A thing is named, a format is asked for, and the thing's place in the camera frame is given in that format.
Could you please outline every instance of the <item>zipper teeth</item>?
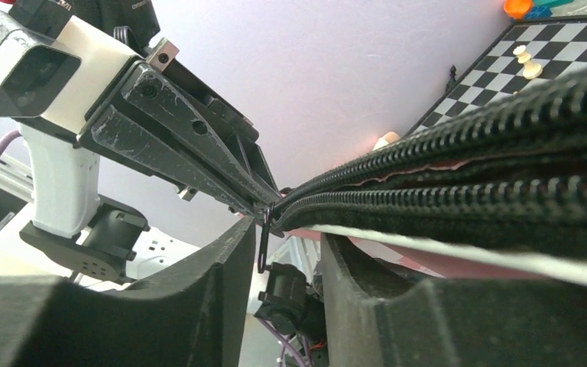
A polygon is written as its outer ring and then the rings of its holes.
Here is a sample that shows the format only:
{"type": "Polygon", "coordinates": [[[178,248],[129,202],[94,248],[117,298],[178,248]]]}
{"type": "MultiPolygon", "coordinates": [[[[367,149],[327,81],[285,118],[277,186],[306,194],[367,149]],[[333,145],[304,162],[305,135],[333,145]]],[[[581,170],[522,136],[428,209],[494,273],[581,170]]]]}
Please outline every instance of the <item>zipper teeth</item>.
{"type": "Polygon", "coordinates": [[[291,191],[274,206],[283,209],[324,190],[404,169],[427,160],[454,158],[474,148],[494,151],[504,142],[587,123],[587,70],[535,86],[519,96],[490,103],[435,128],[411,135],[343,164],[291,191]]]}
{"type": "Polygon", "coordinates": [[[587,176],[515,180],[476,185],[406,190],[318,193],[298,200],[276,225],[290,230],[301,214],[323,209],[359,209],[415,217],[462,219],[477,217],[501,222],[559,222],[587,225],[587,176]]]}

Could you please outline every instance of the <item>black chess piece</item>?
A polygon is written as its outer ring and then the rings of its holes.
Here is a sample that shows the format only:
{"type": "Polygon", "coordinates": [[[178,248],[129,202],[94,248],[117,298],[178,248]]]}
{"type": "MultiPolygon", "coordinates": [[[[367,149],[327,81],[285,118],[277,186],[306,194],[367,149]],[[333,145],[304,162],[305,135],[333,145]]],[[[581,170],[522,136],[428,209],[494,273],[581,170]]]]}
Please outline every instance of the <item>black chess piece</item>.
{"type": "Polygon", "coordinates": [[[446,82],[446,88],[444,92],[448,93],[451,88],[456,86],[456,83],[456,65],[451,65],[451,69],[449,69],[449,81],[446,82]]]}

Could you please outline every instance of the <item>beige object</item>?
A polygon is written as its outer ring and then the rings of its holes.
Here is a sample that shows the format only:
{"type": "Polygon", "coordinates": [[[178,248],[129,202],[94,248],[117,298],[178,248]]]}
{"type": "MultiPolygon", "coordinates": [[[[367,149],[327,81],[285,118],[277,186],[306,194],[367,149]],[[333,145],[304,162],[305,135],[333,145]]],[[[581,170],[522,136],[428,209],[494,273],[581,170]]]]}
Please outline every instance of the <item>beige object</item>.
{"type": "Polygon", "coordinates": [[[524,45],[514,49],[514,55],[518,59],[518,63],[523,65],[523,78],[532,80],[543,72],[543,67],[532,61],[532,55],[526,51],[524,45]]]}
{"type": "Polygon", "coordinates": [[[372,148],[372,150],[376,151],[377,149],[383,148],[386,145],[394,143],[399,139],[401,139],[400,136],[395,134],[394,132],[387,132],[386,135],[382,136],[381,138],[379,138],[379,140],[377,140],[377,144],[375,144],[375,147],[372,148]]]}

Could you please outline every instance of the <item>orange toy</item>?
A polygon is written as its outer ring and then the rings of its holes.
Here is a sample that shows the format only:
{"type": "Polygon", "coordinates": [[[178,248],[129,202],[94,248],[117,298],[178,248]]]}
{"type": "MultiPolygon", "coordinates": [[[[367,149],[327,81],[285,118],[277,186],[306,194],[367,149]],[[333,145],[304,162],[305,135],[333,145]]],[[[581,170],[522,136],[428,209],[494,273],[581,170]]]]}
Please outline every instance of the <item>orange toy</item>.
{"type": "Polygon", "coordinates": [[[532,0],[505,0],[503,10],[514,19],[522,19],[532,9],[532,0]]]}

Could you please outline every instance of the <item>white wall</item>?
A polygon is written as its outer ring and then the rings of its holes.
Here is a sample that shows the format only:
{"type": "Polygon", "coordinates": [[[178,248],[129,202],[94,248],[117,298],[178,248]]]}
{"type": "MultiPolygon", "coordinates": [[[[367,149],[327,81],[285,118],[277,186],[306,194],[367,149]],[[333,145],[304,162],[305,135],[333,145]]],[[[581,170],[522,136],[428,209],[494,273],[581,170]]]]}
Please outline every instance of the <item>white wall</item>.
{"type": "MultiPolygon", "coordinates": [[[[178,59],[247,115],[281,187],[404,133],[509,24],[503,0],[154,0],[178,59]]],[[[0,136],[14,124],[0,119],[0,136]]],[[[28,161],[21,142],[10,151],[28,161]]],[[[153,226],[205,245],[235,221],[203,195],[109,161],[101,191],[153,226]]]]}

